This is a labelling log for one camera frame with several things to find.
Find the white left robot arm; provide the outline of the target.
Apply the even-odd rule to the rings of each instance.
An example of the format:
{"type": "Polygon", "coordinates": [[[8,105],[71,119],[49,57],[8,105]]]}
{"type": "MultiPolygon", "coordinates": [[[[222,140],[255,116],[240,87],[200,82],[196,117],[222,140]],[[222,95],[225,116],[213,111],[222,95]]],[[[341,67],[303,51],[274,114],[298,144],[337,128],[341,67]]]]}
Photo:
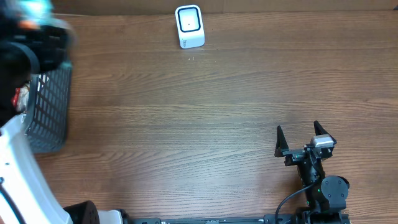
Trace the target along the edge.
{"type": "Polygon", "coordinates": [[[72,33],[58,19],[1,20],[1,218],[5,223],[128,223],[92,201],[61,206],[34,154],[67,136],[72,33]]]}

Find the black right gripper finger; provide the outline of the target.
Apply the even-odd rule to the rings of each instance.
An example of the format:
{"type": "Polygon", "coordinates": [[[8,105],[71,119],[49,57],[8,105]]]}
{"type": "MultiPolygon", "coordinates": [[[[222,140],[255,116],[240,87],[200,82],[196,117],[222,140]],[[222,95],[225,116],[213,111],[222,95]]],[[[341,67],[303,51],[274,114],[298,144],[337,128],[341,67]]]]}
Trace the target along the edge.
{"type": "Polygon", "coordinates": [[[277,140],[276,140],[274,155],[276,157],[283,157],[284,152],[287,152],[287,151],[289,151],[289,145],[287,144],[287,141],[285,139],[282,127],[278,126],[277,127],[277,140]]]}
{"type": "Polygon", "coordinates": [[[322,134],[329,134],[323,127],[322,125],[318,122],[318,121],[314,121],[313,122],[314,125],[314,130],[315,130],[315,135],[322,135],[322,134]]]}

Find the teal tissue packet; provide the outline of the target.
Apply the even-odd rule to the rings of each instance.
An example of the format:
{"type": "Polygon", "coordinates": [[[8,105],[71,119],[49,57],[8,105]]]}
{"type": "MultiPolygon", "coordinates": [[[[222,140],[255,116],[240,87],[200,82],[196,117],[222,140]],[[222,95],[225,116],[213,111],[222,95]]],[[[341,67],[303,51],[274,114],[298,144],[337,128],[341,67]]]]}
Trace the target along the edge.
{"type": "Polygon", "coordinates": [[[53,6],[50,0],[18,0],[21,12],[33,19],[48,19],[52,16],[53,6]]]}

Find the orange small box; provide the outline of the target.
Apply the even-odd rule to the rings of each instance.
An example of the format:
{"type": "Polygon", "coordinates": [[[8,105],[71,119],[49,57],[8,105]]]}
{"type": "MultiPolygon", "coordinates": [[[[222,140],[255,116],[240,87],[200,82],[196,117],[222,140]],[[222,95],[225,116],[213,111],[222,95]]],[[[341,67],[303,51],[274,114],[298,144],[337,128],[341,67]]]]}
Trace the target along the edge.
{"type": "Polygon", "coordinates": [[[39,30],[40,25],[31,20],[21,20],[17,23],[18,27],[24,30],[39,30]]]}

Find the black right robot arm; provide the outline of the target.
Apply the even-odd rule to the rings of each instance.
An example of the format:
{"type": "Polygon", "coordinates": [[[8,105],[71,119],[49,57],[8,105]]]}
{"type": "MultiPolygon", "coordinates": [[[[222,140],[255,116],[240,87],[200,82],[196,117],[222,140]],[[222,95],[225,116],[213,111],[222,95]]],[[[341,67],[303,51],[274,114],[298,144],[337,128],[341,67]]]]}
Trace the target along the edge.
{"type": "Polygon", "coordinates": [[[276,157],[285,159],[285,166],[296,166],[303,188],[287,196],[278,205],[274,223],[349,223],[349,216],[341,213],[346,208],[349,182],[337,175],[325,174],[322,161],[333,155],[337,143],[318,121],[313,122],[315,135],[301,149],[290,150],[281,126],[277,127],[276,157]],[[307,206],[296,209],[290,218],[279,213],[288,200],[304,193],[307,206]]]}

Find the red snack bar wrapper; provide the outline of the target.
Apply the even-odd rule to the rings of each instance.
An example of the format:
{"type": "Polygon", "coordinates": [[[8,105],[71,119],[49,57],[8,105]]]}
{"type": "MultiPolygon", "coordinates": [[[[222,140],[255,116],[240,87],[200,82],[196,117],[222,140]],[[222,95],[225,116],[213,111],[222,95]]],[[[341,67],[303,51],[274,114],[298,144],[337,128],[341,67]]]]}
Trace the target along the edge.
{"type": "Polygon", "coordinates": [[[20,88],[16,88],[12,98],[12,104],[17,112],[24,113],[29,102],[30,82],[25,82],[20,88]]]}

